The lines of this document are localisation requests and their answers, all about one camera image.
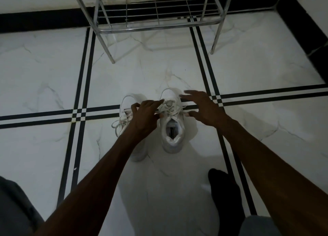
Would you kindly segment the white sneaker with grey insole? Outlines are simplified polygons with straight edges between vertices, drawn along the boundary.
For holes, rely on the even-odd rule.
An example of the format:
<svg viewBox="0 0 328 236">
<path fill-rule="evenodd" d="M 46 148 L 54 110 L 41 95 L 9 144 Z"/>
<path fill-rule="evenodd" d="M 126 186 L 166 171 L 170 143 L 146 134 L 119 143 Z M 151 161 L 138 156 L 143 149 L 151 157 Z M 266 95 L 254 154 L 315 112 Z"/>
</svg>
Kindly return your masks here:
<svg viewBox="0 0 328 236">
<path fill-rule="evenodd" d="M 176 154 L 182 150 L 185 138 L 182 102 L 169 88 L 162 91 L 160 99 L 163 100 L 158 107 L 162 115 L 159 119 L 162 147 L 167 153 Z"/>
</svg>

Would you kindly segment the grey trousers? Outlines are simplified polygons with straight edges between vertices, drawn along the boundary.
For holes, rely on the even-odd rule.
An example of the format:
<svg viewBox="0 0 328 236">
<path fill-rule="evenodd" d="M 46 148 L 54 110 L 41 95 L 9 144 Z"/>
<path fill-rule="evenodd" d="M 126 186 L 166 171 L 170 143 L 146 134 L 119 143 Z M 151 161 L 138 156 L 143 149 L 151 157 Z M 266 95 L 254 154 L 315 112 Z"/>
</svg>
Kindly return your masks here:
<svg viewBox="0 0 328 236">
<path fill-rule="evenodd" d="M 21 187 L 0 176 L 0 236 L 32 236 L 43 222 Z M 227 226 L 220 222 L 218 236 L 282 236 L 270 217 L 249 216 Z"/>
</svg>

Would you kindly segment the white sneaker with loose laces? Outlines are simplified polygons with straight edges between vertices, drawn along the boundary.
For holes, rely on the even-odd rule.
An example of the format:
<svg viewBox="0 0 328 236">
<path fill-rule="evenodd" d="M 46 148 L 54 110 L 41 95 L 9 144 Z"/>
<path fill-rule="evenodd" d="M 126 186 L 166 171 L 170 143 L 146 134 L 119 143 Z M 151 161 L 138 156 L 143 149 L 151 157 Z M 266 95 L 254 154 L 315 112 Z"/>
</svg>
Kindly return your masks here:
<svg viewBox="0 0 328 236">
<path fill-rule="evenodd" d="M 130 124 L 133 118 L 133 112 L 131 106 L 135 103 L 141 104 L 143 101 L 143 96 L 138 94 L 127 94 L 120 105 L 119 108 L 119 119 L 112 123 L 112 128 L 115 129 L 115 134 L 118 137 L 125 131 L 126 127 Z M 130 155 L 130 160 L 133 162 L 139 162 L 145 159 L 147 156 L 147 146 L 146 139 L 143 139 L 134 148 L 132 154 Z"/>
</svg>

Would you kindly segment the person's left hand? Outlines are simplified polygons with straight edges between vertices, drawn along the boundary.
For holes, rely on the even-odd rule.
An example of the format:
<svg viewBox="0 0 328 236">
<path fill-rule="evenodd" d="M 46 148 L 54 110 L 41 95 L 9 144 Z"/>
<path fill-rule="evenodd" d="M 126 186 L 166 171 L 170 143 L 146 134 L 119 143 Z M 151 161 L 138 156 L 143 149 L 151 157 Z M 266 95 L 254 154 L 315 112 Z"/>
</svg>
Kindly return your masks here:
<svg viewBox="0 0 328 236">
<path fill-rule="evenodd" d="M 163 99 L 154 101 L 146 100 L 141 104 L 135 103 L 131 106 L 133 118 L 126 132 L 132 141 L 139 143 L 157 128 L 158 119 L 154 119 L 155 110 L 164 102 Z"/>
</svg>

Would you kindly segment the person's left forearm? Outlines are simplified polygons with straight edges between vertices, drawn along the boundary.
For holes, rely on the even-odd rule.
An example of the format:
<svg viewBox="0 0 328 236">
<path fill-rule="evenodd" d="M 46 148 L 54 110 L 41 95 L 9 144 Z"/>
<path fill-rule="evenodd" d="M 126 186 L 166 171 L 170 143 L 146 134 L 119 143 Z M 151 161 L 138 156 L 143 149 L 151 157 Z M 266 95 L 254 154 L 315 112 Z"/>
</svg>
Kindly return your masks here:
<svg viewBox="0 0 328 236">
<path fill-rule="evenodd" d="M 125 164 L 155 128 L 130 124 L 33 236 L 98 236 Z"/>
</svg>

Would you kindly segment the silver metal shoe rack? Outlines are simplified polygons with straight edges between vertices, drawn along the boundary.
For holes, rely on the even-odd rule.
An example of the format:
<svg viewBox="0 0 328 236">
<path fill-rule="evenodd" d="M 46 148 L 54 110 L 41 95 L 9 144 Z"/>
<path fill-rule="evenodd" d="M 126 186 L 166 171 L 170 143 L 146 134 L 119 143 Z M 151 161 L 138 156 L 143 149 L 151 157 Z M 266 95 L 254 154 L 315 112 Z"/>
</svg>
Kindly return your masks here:
<svg viewBox="0 0 328 236">
<path fill-rule="evenodd" d="M 91 16 L 83 0 L 76 0 L 112 64 L 103 35 L 218 25 L 215 48 L 232 0 L 96 0 Z"/>
</svg>

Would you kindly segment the person's right forearm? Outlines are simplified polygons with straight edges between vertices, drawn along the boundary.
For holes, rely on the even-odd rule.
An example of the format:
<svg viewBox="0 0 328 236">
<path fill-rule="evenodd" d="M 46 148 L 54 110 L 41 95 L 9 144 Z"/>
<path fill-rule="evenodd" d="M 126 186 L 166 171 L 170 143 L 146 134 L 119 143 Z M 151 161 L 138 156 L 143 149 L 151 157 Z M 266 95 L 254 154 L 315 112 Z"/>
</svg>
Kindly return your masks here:
<svg viewBox="0 0 328 236">
<path fill-rule="evenodd" d="M 328 195 L 323 190 L 228 115 L 215 126 L 237 153 L 283 236 L 328 236 Z"/>
</svg>

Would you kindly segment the black sock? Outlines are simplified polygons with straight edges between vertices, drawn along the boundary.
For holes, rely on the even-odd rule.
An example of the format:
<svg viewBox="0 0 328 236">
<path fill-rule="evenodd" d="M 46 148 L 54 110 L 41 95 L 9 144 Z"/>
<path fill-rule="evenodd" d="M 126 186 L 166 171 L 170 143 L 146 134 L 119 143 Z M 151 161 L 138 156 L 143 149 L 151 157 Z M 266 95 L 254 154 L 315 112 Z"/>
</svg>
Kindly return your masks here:
<svg viewBox="0 0 328 236">
<path fill-rule="evenodd" d="M 221 170 L 210 169 L 211 197 L 219 214 L 218 236 L 238 236 L 245 213 L 239 186 Z"/>
</svg>

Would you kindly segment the person's right hand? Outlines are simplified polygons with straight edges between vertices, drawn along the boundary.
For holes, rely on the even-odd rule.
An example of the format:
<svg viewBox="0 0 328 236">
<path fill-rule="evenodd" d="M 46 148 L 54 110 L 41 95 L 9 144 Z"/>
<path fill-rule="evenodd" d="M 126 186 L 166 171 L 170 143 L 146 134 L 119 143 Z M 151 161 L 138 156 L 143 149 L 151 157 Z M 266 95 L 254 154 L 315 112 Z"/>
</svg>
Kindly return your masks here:
<svg viewBox="0 0 328 236">
<path fill-rule="evenodd" d="M 200 117 L 194 118 L 203 124 L 220 130 L 232 125 L 232 118 L 230 118 L 222 108 L 216 105 L 209 98 L 207 93 L 205 93 L 205 96 L 185 96 L 185 94 L 179 96 L 183 99 L 194 102 L 198 106 Z"/>
</svg>

